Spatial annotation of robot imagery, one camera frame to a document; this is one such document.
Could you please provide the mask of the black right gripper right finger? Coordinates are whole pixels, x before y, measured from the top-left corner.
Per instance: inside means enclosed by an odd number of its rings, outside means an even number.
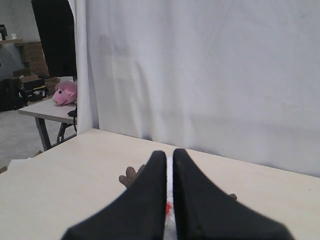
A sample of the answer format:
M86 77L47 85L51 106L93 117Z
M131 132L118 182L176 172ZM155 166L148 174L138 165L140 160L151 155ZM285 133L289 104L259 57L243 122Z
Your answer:
M173 152L173 205L179 240L294 238L284 224L223 192L181 148Z

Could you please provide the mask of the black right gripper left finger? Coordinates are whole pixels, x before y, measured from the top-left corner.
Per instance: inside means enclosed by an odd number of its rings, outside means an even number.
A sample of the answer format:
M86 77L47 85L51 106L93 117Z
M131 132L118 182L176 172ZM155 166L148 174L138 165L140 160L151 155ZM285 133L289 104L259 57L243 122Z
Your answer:
M167 157L154 151L141 174L116 200L71 226L64 240L161 240L167 204Z

